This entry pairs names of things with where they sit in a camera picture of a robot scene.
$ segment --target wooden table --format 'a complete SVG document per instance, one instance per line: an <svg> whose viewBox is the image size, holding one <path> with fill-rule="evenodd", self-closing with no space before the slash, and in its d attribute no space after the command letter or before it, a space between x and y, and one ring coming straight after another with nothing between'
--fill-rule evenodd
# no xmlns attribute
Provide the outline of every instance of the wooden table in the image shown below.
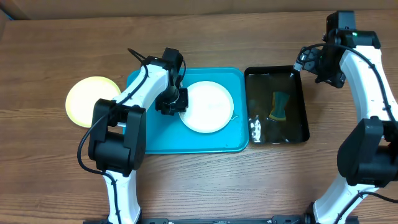
<svg viewBox="0 0 398 224"><path fill-rule="evenodd" d="M81 223L106 218L102 177L82 170L76 148L86 131L65 112L79 80L103 76L121 89L139 68L126 50L179 49L188 67L291 65L321 42L331 12L119 17L8 22L0 43L0 223ZM357 28L375 30L384 70L398 92L398 11L360 11ZM314 84L302 73L310 139L250 144L236 154L147 156L137 173L144 218L258 218L293 215L325 193L336 153L356 125L349 86ZM84 152L84 162L95 167ZM398 184L379 192L398 198ZM367 198L363 223L398 222L398 205Z"/></svg>

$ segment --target yellow plate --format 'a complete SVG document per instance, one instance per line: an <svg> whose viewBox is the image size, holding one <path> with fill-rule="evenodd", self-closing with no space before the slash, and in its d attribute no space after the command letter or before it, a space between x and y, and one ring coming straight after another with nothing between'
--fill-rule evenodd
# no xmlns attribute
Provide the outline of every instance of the yellow plate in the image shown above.
<svg viewBox="0 0 398 224"><path fill-rule="evenodd" d="M95 103L101 98L112 100L120 95L120 89L105 77L89 77L78 82L69 91L65 108L68 117L77 125L91 127Z"/></svg>

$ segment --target black tray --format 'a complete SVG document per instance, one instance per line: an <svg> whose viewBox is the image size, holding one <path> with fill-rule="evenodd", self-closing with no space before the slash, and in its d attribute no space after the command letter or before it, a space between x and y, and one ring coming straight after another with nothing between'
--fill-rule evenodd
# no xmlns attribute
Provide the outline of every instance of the black tray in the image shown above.
<svg viewBox="0 0 398 224"><path fill-rule="evenodd" d="M299 143L310 138L300 72L293 66L250 67L244 71L244 79L249 137L253 143ZM282 103L285 105L283 121L269 116L274 92L288 99Z"/></svg>

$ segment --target green sponge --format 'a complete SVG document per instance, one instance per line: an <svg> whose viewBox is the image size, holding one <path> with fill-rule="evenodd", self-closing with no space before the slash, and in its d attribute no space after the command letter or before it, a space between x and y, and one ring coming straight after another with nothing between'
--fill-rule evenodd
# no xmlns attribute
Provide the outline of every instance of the green sponge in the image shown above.
<svg viewBox="0 0 398 224"><path fill-rule="evenodd" d="M285 121L285 106L289 100L289 94L275 91L272 97L272 110L269 114L269 118L274 121Z"/></svg>

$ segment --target cable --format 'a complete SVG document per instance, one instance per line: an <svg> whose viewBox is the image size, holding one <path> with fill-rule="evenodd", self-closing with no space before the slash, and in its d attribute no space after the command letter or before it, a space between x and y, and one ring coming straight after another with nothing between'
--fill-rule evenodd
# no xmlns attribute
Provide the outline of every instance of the cable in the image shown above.
<svg viewBox="0 0 398 224"><path fill-rule="evenodd" d="M185 60L182 60L182 62L184 63L184 72L182 73L182 76L181 76L181 77L178 77L178 80L175 82L175 86L176 86L177 88L180 87L180 84L181 84L182 80L183 80L184 77L185 77L185 72L187 71L187 64L185 63Z"/></svg>
<svg viewBox="0 0 398 224"><path fill-rule="evenodd" d="M139 57L142 57L143 59L144 56L142 56L141 54L137 53L135 50L133 49L128 49L129 52L131 54L133 54L133 56L135 56L135 58L138 59L138 61L142 62L142 59ZM122 224L121 221L121 217L120 217L120 211L119 211L119 205L118 205L118 192L116 189L116 181L115 179L112 177L112 175L106 173L105 171L99 171L99 170L94 170L94 169L90 169L88 168L86 165L84 165L83 161L81 160L81 149L83 148L83 145L85 143L85 141L87 140L88 136L90 135L90 133L92 132L92 130L94 129L94 127L100 122L102 121L102 119L104 119L105 117L109 116L115 108L117 108L119 105L122 105L123 103L125 103L128 99L131 98L132 95L134 95L138 89L140 89L140 87L144 84L144 82L146 81L147 77L148 77L148 68L146 65L142 64L142 66L144 66L145 68L145 75L144 78L142 79L142 81L138 84L138 86L132 91L130 92L127 97L125 97L123 100L121 100L119 103L116 103L116 105L114 107L112 107L106 114L102 115L102 117L100 117L97 122L95 122L93 125L91 125L91 128L89 128L86 132L86 134L82 137L79 146L77 148L77 161L79 162L79 165L81 168L83 168L85 171L87 172L91 172L93 174L99 174L99 175L104 175L107 178L109 178L111 180L111 185L113 186L113 194L114 194L114 207L116 210L116 216L118 217L118 222L119 224Z"/></svg>
<svg viewBox="0 0 398 224"><path fill-rule="evenodd" d="M341 218L347 212L347 210L357 201L357 199L359 199L360 197L363 198L363 195L372 195L387 202L398 203L398 200L396 199L392 199L374 192L358 192L358 194L355 195L355 197L349 202L349 204L347 204L347 206L344 207L343 211L341 211L341 213L338 214L333 224L338 224L338 222L341 220Z"/></svg>
<svg viewBox="0 0 398 224"><path fill-rule="evenodd" d="M382 80L381 80L380 73L379 73L378 70L376 69L375 64L373 64L373 63L372 63L367 57L365 57L363 54L361 54L361 53L359 53L358 51L352 49L351 47L347 47L347 46L344 46L344 45L338 45L338 44L328 44L328 43L313 44L313 45L311 45L311 46L304 47L304 48L300 51L300 53L298 53L297 60L298 60L299 62L301 62L301 63L307 63L307 62L312 62L312 61L314 61L314 60L316 60L316 59L319 59L319 58L312 58L312 59L308 59L308 60L302 60L302 59L300 58L300 56L301 56L305 51L309 50L309 51L311 52L311 49L313 49L313 48L315 48L315 47L335 47L335 48L341 48L341 49L349 50L350 52L356 54L356 55L359 56L362 60L364 60L364 61L369 65L369 67L373 70L373 72L374 72L374 74L375 74L375 76L376 76L376 78L377 78L377 82L379 83L379 87L380 87L380 91L381 91L381 96L382 96L383 101L384 101L385 110L386 110L386 112L387 112L387 114L388 114L388 117L390 118L390 120L391 120L392 123L394 124L396 130L398 130L397 121L396 121L394 115L392 114L391 106L390 106L390 104L388 103L386 89L384 88L383 82L382 82Z"/></svg>

